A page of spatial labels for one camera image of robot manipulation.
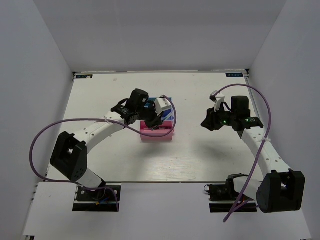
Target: purple cable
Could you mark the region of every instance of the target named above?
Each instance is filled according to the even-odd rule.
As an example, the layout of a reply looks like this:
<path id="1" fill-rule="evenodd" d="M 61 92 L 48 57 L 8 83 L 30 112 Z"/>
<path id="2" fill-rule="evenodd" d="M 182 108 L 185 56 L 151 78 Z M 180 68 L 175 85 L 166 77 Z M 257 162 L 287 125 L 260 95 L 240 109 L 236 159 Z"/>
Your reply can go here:
<path id="1" fill-rule="evenodd" d="M 173 112 L 174 112 L 174 122 L 173 122 L 173 126 L 172 126 L 172 128 L 170 129 L 170 131 L 168 131 L 167 133 L 160 134 L 160 135 L 151 135 L 151 134 L 147 134 L 147 133 L 140 132 L 140 131 L 138 131 L 138 130 L 130 127 L 130 126 L 125 125 L 125 124 L 122 123 L 122 122 L 118 122 L 118 121 L 111 120 L 111 119 L 108 119 L 108 122 L 109 122 L 109 123 L 112 123 L 112 124 L 121 125 L 121 126 L 123 126 L 124 128 L 130 129 L 130 130 L 134 131 L 134 132 L 137 133 L 137 134 L 144 135 L 144 136 L 147 136 L 147 137 L 151 137 L 151 138 L 162 138 L 162 137 L 165 137 L 165 136 L 169 135 L 170 133 L 172 133 L 172 131 L 173 131 L 173 130 L 175 129 L 175 127 L 176 127 L 176 123 L 177 123 L 177 111 L 176 111 L 176 107 L 175 107 L 175 105 L 173 104 L 173 102 L 172 102 L 167 96 L 163 95 L 163 97 L 170 102 L 170 104 L 171 104 L 171 106 L 172 106 L 172 109 L 173 109 Z M 47 177 L 42 176 L 40 173 L 38 173 L 38 171 L 37 171 L 36 168 L 35 168 L 34 161 L 33 161 L 33 152 L 34 152 L 35 144 L 36 144 L 38 138 L 39 138 L 46 130 L 48 130 L 49 128 L 52 128 L 53 126 L 58 125 L 58 124 L 62 124 L 62 123 L 67 123 L 67 122 L 81 122 L 81 121 L 106 122 L 106 119 L 104 119 L 104 118 L 72 118 L 72 119 L 64 119 L 64 120 L 60 120 L 60 121 L 56 121 L 56 122 L 54 122 L 54 123 L 51 123 L 50 125 L 46 126 L 44 129 L 42 129 L 42 130 L 34 137 L 32 143 L 31 143 L 31 146 L 30 146 L 30 151 L 29 151 L 29 163 L 30 163 L 30 167 L 31 167 L 32 171 L 34 172 L 34 174 L 35 174 L 38 178 L 40 178 L 40 179 L 42 179 L 42 180 L 44 180 L 44 181 L 52 182 L 52 183 L 72 183 L 72 184 L 80 185 L 80 184 L 77 183 L 77 182 L 73 182 L 73 181 L 69 181 L 69 180 L 55 180 L 55 179 L 50 179 L 50 178 L 47 178 Z M 107 187 L 107 186 L 102 186 L 102 187 L 96 187 L 96 188 L 83 187 L 83 189 L 89 190 L 89 191 L 96 191 L 96 190 L 106 189 L 106 190 L 111 191 L 111 192 L 113 193 L 113 195 L 114 195 L 114 199 L 115 199 L 115 203 L 116 203 L 116 209 L 117 209 L 117 211 L 119 212 L 118 198 L 117 198 L 117 195 L 115 194 L 115 192 L 112 190 L 112 188 Z"/>
<path id="2" fill-rule="evenodd" d="M 265 102 L 265 105 L 266 105 L 266 107 L 267 107 L 267 109 L 268 109 L 268 116 L 269 116 L 269 118 L 268 118 L 268 127 L 267 127 L 266 132 L 265 132 L 265 135 L 264 135 L 264 138 L 266 139 L 266 138 L 268 137 L 268 135 L 269 135 L 270 128 L 271 128 L 271 110 L 270 110 L 270 106 L 269 106 L 269 103 L 268 103 L 267 99 L 265 98 L 265 96 L 264 96 L 258 89 L 256 89 L 256 88 L 253 87 L 253 86 L 250 86 L 250 85 L 241 84 L 241 83 L 235 83 L 235 84 L 230 84 L 230 85 L 228 85 L 228 86 L 225 86 L 225 87 L 221 88 L 219 91 L 217 91 L 217 92 L 213 95 L 213 97 L 215 97 L 215 96 L 216 96 L 218 93 L 220 93 L 221 91 L 223 91 L 223 90 L 225 90 L 225 89 L 227 89 L 227 88 L 230 88 L 230 87 L 234 87 L 234 86 L 242 86 L 242 87 L 247 87 L 247 88 L 253 89 L 253 90 L 255 90 L 255 91 L 263 98 L 263 100 L 264 100 L 264 102 Z M 258 152 L 256 153 L 255 160 L 254 160 L 253 166 L 252 166 L 252 168 L 251 168 L 251 171 L 250 171 L 250 173 L 249 173 L 249 175 L 248 175 L 248 178 L 247 178 L 247 180 L 245 181 L 245 184 L 243 185 L 243 188 L 241 189 L 238 197 L 237 197 L 236 200 L 234 201 L 234 204 L 232 205 L 230 211 L 228 212 L 228 214 L 227 214 L 227 215 L 225 216 L 225 218 L 223 219 L 223 222 L 224 222 L 224 223 L 229 219 L 229 217 L 231 216 L 231 214 L 233 214 L 236 210 L 238 210 L 239 208 L 241 208 L 241 207 L 246 203 L 246 202 L 244 202 L 244 203 L 240 204 L 239 206 L 237 206 L 238 202 L 240 201 L 241 197 L 243 196 L 243 194 L 244 194 L 244 192 L 245 192 L 245 190 L 246 190 L 246 188 L 247 188 L 247 186 L 248 186 L 248 184 L 249 184 L 249 182 L 250 182 L 250 180 L 251 180 L 251 178 L 252 178 L 252 176 L 253 176 L 253 174 L 254 174 L 254 171 L 255 171 L 256 166 L 257 166 L 258 161 L 259 161 L 260 154 L 261 154 L 261 152 L 262 152 L 262 149 L 264 148 L 265 143 L 266 143 L 266 140 L 263 140 L 263 141 L 261 142 L 261 145 L 260 145 L 260 147 L 259 147 L 259 149 L 258 149 Z"/>

